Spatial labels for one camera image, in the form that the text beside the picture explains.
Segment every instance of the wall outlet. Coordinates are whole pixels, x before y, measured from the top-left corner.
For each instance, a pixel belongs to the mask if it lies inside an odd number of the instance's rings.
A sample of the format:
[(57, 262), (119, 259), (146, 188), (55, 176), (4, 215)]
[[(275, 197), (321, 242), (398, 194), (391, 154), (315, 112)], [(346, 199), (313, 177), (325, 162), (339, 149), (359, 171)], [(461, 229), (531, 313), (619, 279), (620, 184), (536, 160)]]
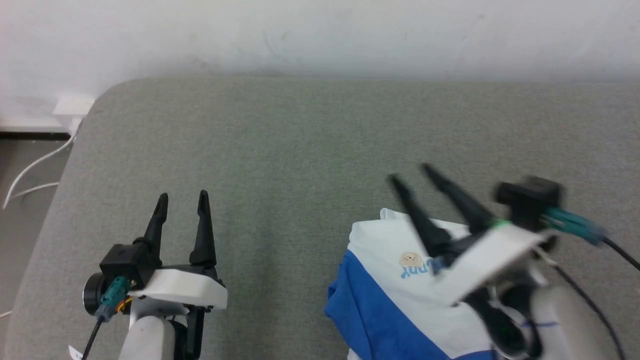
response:
[(89, 97), (61, 97), (53, 109), (53, 116), (74, 136), (94, 102), (95, 99)]

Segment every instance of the floor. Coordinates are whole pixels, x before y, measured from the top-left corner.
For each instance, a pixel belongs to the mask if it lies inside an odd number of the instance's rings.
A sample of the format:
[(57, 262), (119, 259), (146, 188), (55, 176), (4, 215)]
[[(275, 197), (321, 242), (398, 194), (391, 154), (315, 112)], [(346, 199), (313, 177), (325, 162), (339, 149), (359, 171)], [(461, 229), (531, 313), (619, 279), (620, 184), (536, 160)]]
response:
[[(0, 139), (0, 200), (15, 177), (31, 162), (62, 146), (64, 141), (2, 140)], [(60, 179), (67, 163), (69, 149), (43, 161), (22, 177), (16, 191), (53, 183)], [(31, 252), (40, 233), (55, 187), (29, 193), (0, 208), (0, 313), (9, 311), (20, 286)], [(11, 315), (0, 318), (0, 354), (4, 352), (4, 337)]]

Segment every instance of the blue fabric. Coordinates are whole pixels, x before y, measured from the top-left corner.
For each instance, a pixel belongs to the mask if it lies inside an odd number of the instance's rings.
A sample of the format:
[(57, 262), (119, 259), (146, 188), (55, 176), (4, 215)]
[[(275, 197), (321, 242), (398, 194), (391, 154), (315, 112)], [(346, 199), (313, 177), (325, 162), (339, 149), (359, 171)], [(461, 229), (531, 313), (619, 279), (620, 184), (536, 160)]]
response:
[[(391, 301), (347, 251), (338, 279), (329, 286), (324, 313), (335, 323), (347, 345), (363, 360), (450, 360)], [(490, 360), (489, 351), (474, 352), (459, 360)]]

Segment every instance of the cable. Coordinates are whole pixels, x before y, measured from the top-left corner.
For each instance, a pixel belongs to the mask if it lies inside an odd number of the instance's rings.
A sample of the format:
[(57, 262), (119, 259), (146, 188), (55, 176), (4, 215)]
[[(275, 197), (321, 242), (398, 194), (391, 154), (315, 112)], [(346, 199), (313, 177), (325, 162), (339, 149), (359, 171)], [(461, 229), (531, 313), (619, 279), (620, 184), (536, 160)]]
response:
[(116, 313), (119, 312), (124, 312), (126, 306), (128, 303), (130, 303), (131, 301), (133, 301), (133, 297), (127, 297), (126, 299), (124, 299), (123, 301), (121, 301), (118, 306), (116, 306)]
[(7, 204), (9, 204), (9, 202), (13, 199), (15, 199), (18, 196), (22, 196), (25, 195), (27, 193), (30, 193), (32, 191), (36, 191), (42, 188), (46, 188), (49, 186), (54, 186), (54, 183), (50, 183), (50, 184), (46, 184), (46, 186), (36, 186), (35, 188), (26, 190), (24, 192), (20, 192), (18, 193), (16, 196), (12, 197), (11, 194), (13, 193), (15, 186), (18, 185), (18, 181), (20, 181), (20, 179), (22, 178), (22, 176), (24, 176), (24, 174), (26, 174), (27, 171), (29, 171), (31, 168), (33, 168), (35, 165), (43, 162), (44, 160), (50, 158), (51, 156), (54, 156), (55, 154), (59, 153), (60, 151), (64, 150), (66, 147), (68, 147), (76, 138), (76, 136), (71, 136), (69, 138), (69, 140), (67, 140), (67, 142), (64, 143), (64, 145), (62, 145), (61, 147), (57, 148), (56, 150), (53, 150), (52, 152), (50, 152), (49, 154), (46, 154), (45, 156), (42, 156), (40, 159), (37, 159), (36, 161), (32, 162), (29, 166), (27, 166), (26, 168), (24, 168), (24, 170), (18, 174), (18, 176), (15, 178), (15, 180), (13, 180), (13, 183), (11, 184), (11, 186), (9, 187), (9, 191), (6, 194), (6, 198), (4, 200), (4, 204), (2, 205), (2, 209), (5, 209)]
[(640, 263), (638, 263), (636, 261), (636, 259), (632, 258), (631, 255), (627, 254), (626, 251), (622, 250), (621, 247), (618, 246), (618, 244), (614, 243), (613, 241), (611, 241), (611, 239), (604, 237), (602, 238), (602, 242), (607, 244), (610, 248), (612, 248), (615, 252), (617, 252), (618, 254), (620, 254), (620, 256), (622, 256), (623, 258), (625, 258), (625, 260), (627, 260), (631, 265), (633, 265), (636, 269), (640, 270)]
[(89, 351), (91, 350), (91, 346), (93, 345), (95, 336), (98, 334), (98, 330), (100, 330), (100, 325), (102, 325), (103, 321), (104, 318), (102, 316), (98, 316), (98, 321), (95, 323), (93, 331), (91, 332), (91, 336), (89, 336), (89, 341), (87, 341), (86, 347), (84, 348), (84, 351), (82, 353), (82, 360), (87, 360), (89, 358)]
[(11, 199), (9, 199), (9, 202), (11, 202), (11, 200), (16, 199), (18, 197), (21, 197), (23, 195), (27, 195), (30, 192), (34, 192), (36, 190), (40, 190), (40, 189), (44, 189), (44, 188), (48, 188), (50, 186), (57, 186), (59, 183), (49, 183), (49, 184), (44, 184), (44, 185), (38, 185), (34, 188), (30, 188), (29, 190), (24, 190), (23, 192), (19, 192), (17, 194), (15, 194), (14, 196), (11, 197)]
[(584, 299), (584, 301), (591, 308), (591, 310), (593, 310), (593, 312), (596, 313), (596, 315), (598, 315), (598, 318), (607, 328), (607, 332), (609, 332), (609, 336), (611, 336), (611, 339), (613, 340), (613, 343), (616, 346), (616, 352), (618, 353), (618, 357), (620, 358), (620, 360), (626, 360), (625, 353), (622, 350), (622, 344), (620, 343), (620, 339), (618, 338), (616, 331), (613, 329), (613, 326), (611, 326), (611, 323), (609, 323), (607, 317), (604, 315), (602, 310), (600, 310), (600, 308), (596, 305), (596, 303), (593, 302), (593, 300), (591, 300), (589, 295), (587, 295), (587, 293), (585, 293), (584, 290), (566, 272), (564, 272), (564, 270), (562, 270), (562, 268), (553, 259), (551, 259), (544, 250), (542, 250), (539, 247), (536, 247), (534, 248), (534, 251), (543, 260), (545, 260), (545, 262), (547, 262), (547, 264), (549, 264), (549, 266), (551, 266), (558, 273), (558, 275), (560, 275), (564, 279), (564, 281), (567, 284), (569, 284), (569, 286), (571, 286), (571, 288), (575, 292), (577, 292), (578, 295), (580, 295), (580, 297)]

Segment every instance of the white cable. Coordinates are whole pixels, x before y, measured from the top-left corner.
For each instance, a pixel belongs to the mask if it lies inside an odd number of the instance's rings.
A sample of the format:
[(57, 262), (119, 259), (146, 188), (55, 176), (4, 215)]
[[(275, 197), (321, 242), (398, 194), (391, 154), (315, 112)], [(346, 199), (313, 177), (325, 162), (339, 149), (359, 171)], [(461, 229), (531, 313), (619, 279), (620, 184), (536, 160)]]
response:
[(35, 165), (37, 165), (37, 164), (39, 164), (39, 163), (43, 162), (44, 160), (46, 160), (46, 159), (50, 158), (51, 156), (54, 156), (55, 154), (59, 153), (60, 151), (64, 150), (64, 148), (66, 148), (67, 146), (69, 146), (69, 145), (74, 141), (74, 139), (75, 139), (75, 138), (76, 138), (76, 136), (75, 136), (75, 135), (74, 135), (74, 136), (71, 136), (71, 137), (69, 138), (69, 140), (67, 140), (67, 142), (65, 142), (65, 144), (64, 144), (64, 145), (62, 145), (61, 147), (59, 147), (59, 148), (58, 148), (58, 149), (56, 149), (56, 150), (53, 150), (53, 151), (52, 151), (52, 152), (50, 152), (49, 154), (46, 154), (45, 156), (42, 156), (40, 159), (37, 159), (36, 161), (32, 162), (28, 167), (24, 168), (24, 170), (23, 170), (20, 174), (18, 174), (18, 176), (15, 178), (15, 180), (13, 180), (13, 184), (11, 184), (11, 187), (9, 187), (9, 192), (6, 194), (6, 199), (4, 200), (4, 204), (2, 205), (2, 209), (5, 209), (5, 208), (6, 208), (6, 206), (7, 206), (7, 204), (9, 204), (9, 202), (10, 202), (11, 200), (15, 199), (15, 198), (16, 198), (16, 197), (18, 197), (18, 196), (22, 196), (22, 195), (24, 195), (24, 194), (27, 194), (27, 193), (30, 193), (30, 192), (32, 192), (32, 191), (36, 191), (36, 190), (39, 190), (39, 189), (42, 189), (42, 188), (47, 188), (47, 187), (49, 187), (49, 186), (54, 186), (53, 184), (56, 184), (56, 185), (57, 185), (57, 183), (50, 183), (50, 184), (45, 184), (45, 185), (41, 185), (41, 186), (36, 186), (35, 188), (32, 188), (32, 189), (29, 189), (29, 190), (26, 190), (26, 191), (20, 192), (20, 193), (18, 193), (18, 194), (17, 194), (16, 196), (14, 196), (14, 197), (12, 197), (12, 196), (11, 196), (11, 193), (12, 193), (12, 192), (13, 192), (13, 190), (15, 189), (15, 186), (16, 186), (16, 185), (18, 185), (18, 181), (20, 181), (20, 179), (22, 178), (22, 176), (23, 176), (27, 171), (29, 171), (29, 169), (31, 169), (31, 168), (32, 168), (32, 167), (34, 167)]
[(19, 192), (17, 194), (15, 194), (14, 196), (11, 197), (11, 199), (9, 199), (9, 201), (11, 202), (11, 200), (16, 199), (18, 197), (21, 197), (23, 195), (27, 195), (30, 192), (34, 192), (36, 190), (40, 190), (40, 189), (44, 189), (44, 188), (48, 188), (50, 186), (57, 186), (59, 183), (49, 183), (49, 184), (44, 184), (44, 185), (38, 185), (34, 188), (30, 188), (29, 190), (24, 190), (23, 192)]

